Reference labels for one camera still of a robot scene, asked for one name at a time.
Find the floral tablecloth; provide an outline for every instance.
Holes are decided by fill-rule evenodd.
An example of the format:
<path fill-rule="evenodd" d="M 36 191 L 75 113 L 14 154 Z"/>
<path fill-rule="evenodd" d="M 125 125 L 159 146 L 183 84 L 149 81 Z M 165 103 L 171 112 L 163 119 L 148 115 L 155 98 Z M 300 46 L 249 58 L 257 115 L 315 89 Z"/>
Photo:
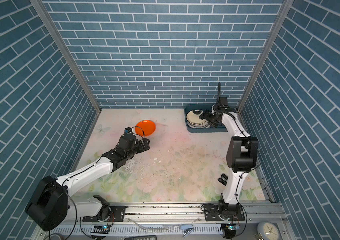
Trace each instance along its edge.
<path fill-rule="evenodd" d="M 79 190 L 75 199 L 100 195 L 110 202 L 184 202 L 220 198 L 228 175 L 227 132 L 190 133 L 182 109 L 103 110 L 77 168 L 115 147 L 125 127 L 150 119 L 155 132 L 150 150 L 136 154 L 126 165 Z M 240 200 L 265 200 L 255 172 L 249 173 Z"/>

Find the cable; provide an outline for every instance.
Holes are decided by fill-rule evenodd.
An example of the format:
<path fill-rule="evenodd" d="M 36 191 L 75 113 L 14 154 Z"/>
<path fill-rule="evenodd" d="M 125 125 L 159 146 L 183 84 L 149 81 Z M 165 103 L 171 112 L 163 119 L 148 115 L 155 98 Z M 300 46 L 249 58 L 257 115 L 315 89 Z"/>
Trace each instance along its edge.
<path fill-rule="evenodd" d="M 75 222 L 74 222 L 74 227 L 73 227 L 73 229 L 71 230 L 71 233 L 67 236 L 67 238 L 65 238 L 65 240 L 67 240 L 67 239 L 71 236 L 71 234 L 74 232 L 75 225 L 76 225 L 76 219 L 78 218 L 78 210 L 76 209 L 76 205 L 75 205 L 74 201 L 72 200 L 72 198 L 70 197 L 70 195 L 68 194 L 68 192 L 66 191 L 66 189 L 64 189 L 64 192 L 66 193 L 66 195 L 68 196 L 68 198 L 70 199 L 70 201 L 74 204 L 74 208 L 75 208 Z M 48 232 L 48 238 L 49 238 L 49 240 L 51 240 L 51 238 L 50 238 L 50 231 Z"/>
<path fill-rule="evenodd" d="M 240 130 L 240 127 L 238 126 L 237 122 L 235 121 L 236 118 L 235 118 L 235 116 L 234 116 L 233 114 L 231 114 L 231 113 L 229 113 L 229 112 L 226 112 L 226 111 L 222 111 L 222 110 L 215 110 L 214 112 L 215 112 L 215 113 L 225 113 L 225 114 L 229 115 L 230 117 L 232 117 L 233 120 L 234 120 L 235 125 L 237 125 L 237 128 Z M 250 138 L 249 138 L 248 136 L 246 136 L 246 135 L 243 133 L 243 131 L 240 130 L 240 132 L 242 133 L 242 135 L 244 135 L 245 138 L 247 138 L 247 139 L 251 142 Z M 257 168 L 260 167 L 260 165 L 261 165 L 261 161 L 260 161 L 260 163 L 258 164 L 258 166 L 256 166 L 255 168 L 251 169 L 250 171 L 256 170 Z"/>
<path fill-rule="evenodd" d="M 137 136 L 139 136 L 139 137 L 143 138 L 141 135 L 139 135 L 139 134 L 136 134 L 136 133 L 132 133 L 132 132 L 125 133 L 124 135 L 127 135 L 127 134 L 134 134 L 134 135 L 137 135 Z"/>
<path fill-rule="evenodd" d="M 53 233 L 53 234 L 51 234 L 51 236 L 58 236 L 59 237 L 59 239 L 62 239 L 61 237 L 62 237 L 62 235 L 61 234 L 59 234 L 59 233 Z M 50 231 L 48 232 L 48 236 L 47 237 L 45 237 L 45 238 L 43 238 L 43 240 L 47 240 L 47 239 L 51 239 L 50 238 Z"/>
<path fill-rule="evenodd" d="M 204 206 L 206 206 L 206 205 L 211 205 L 211 206 L 216 207 L 216 205 L 214 205 L 214 204 L 202 204 L 202 205 L 200 206 L 200 208 L 201 208 L 201 211 L 204 212 L 204 213 L 210 212 L 210 211 L 208 211 L 208 210 L 203 210 L 203 209 L 202 209 L 202 207 L 204 207 Z"/>
<path fill-rule="evenodd" d="M 102 156 L 99 157 L 99 159 L 96 161 L 95 164 L 97 164 L 101 158 L 102 158 Z M 76 174 L 74 174 L 74 175 L 68 176 L 68 178 L 67 178 L 66 180 L 64 180 L 63 183 L 66 182 L 69 178 L 72 178 L 72 177 L 74 177 L 74 176 L 76 176 L 76 175 L 78 175 L 78 174 L 81 174 L 81 173 L 83 173 L 83 172 L 89 170 L 89 169 L 92 168 L 93 166 L 94 166 L 94 164 L 91 165 L 91 166 L 89 166 L 88 168 L 86 168 L 85 170 L 83 170 L 83 171 L 81 171 L 81 172 L 78 172 L 78 173 L 76 173 Z"/>
<path fill-rule="evenodd" d="M 118 141 L 118 143 L 115 145 L 115 147 L 112 150 L 115 150 L 119 144 L 120 140 Z"/>
<path fill-rule="evenodd" d="M 238 217 L 237 217 L 237 215 L 236 215 L 236 214 L 234 214 L 234 215 L 233 215 L 233 219 L 234 219 L 234 216 L 235 216 L 235 218 L 237 219 L 238 226 L 240 226 L 240 227 L 241 227 L 240 220 L 238 220 Z"/>
<path fill-rule="evenodd" d="M 142 130 L 142 133 L 144 134 L 144 137 L 145 137 L 145 132 L 144 132 L 144 130 L 143 130 L 141 127 L 138 127 L 138 128 L 140 128 L 140 129 Z"/>
<path fill-rule="evenodd" d="M 94 238 L 90 237 L 89 235 L 87 235 L 87 234 L 83 231 L 83 229 L 82 229 L 82 224 L 81 224 L 81 220 L 80 220 L 80 219 L 81 219 L 81 218 L 79 218 L 79 227 L 80 227 L 81 232 L 82 232 L 86 237 L 89 237 L 89 238 L 91 238 L 91 239 L 94 239 Z"/>
<path fill-rule="evenodd" d="M 242 175 L 244 175 L 246 172 L 243 172 L 241 175 L 240 175 L 240 179 L 242 179 Z M 243 234 L 244 230 L 246 229 L 246 225 L 247 225 L 247 213 L 246 213 L 246 210 L 245 208 L 242 206 L 242 204 L 240 204 L 240 201 L 238 201 L 238 194 L 237 194 L 237 190 L 238 190 L 238 186 L 240 185 L 240 181 L 238 181 L 238 184 L 237 184 L 237 187 L 235 189 L 235 199 L 237 200 L 238 204 L 242 207 L 242 209 L 244 210 L 244 213 L 246 214 L 246 222 L 244 224 L 244 227 L 243 227 L 243 230 L 240 234 L 238 234 L 237 236 L 235 237 L 238 237 L 239 235 Z"/>
<path fill-rule="evenodd" d="M 108 227 L 112 227 L 113 225 L 114 225 L 114 212 L 112 212 L 113 213 L 113 222 L 111 223 L 111 225 L 109 226 L 109 221 L 107 221 L 107 226 Z"/>

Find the clock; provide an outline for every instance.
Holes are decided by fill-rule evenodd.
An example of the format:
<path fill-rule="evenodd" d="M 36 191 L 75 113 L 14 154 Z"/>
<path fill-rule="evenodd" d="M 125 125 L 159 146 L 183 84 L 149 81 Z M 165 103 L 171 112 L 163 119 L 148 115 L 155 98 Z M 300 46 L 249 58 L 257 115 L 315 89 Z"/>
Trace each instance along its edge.
<path fill-rule="evenodd" d="M 270 222 L 260 222 L 257 232 L 261 240 L 280 240 L 278 228 Z"/>

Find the remote control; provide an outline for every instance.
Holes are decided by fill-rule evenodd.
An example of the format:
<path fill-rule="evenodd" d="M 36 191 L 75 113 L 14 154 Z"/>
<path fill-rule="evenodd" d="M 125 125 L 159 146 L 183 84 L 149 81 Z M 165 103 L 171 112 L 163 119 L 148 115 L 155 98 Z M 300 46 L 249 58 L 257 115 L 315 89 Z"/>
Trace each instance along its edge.
<path fill-rule="evenodd" d="M 128 237 L 125 240 L 157 240 L 157 236 L 149 235 L 149 236 L 140 236 L 140 237 Z"/>

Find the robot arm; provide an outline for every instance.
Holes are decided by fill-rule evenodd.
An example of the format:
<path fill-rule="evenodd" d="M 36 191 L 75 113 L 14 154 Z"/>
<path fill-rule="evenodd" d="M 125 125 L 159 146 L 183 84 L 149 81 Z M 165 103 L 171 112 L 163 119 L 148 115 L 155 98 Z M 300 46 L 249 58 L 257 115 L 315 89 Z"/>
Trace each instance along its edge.
<path fill-rule="evenodd" d="M 136 153 L 150 148 L 147 138 L 138 140 L 130 133 L 131 128 L 126 128 L 117 146 L 102 154 L 97 161 L 56 179 L 51 176 L 43 178 L 31 196 L 25 212 L 44 231 L 54 229 L 61 222 L 75 216 L 96 216 L 100 222 L 106 220 L 110 216 L 110 204 L 101 196 L 95 195 L 76 203 L 71 200 L 71 196 L 97 178 L 117 170 Z"/>
<path fill-rule="evenodd" d="M 227 98 L 220 95 L 211 110 L 206 109 L 200 119 L 206 119 L 211 127 L 224 125 L 230 134 L 229 149 L 226 154 L 227 166 L 231 168 L 229 176 L 220 179 L 226 188 L 222 193 L 220 205 L 239 204 L 238 198 L 247 174 L 257 164 L 258 139 L 250 136 L 239 121 L 236 111 L 228 106 Z"/>

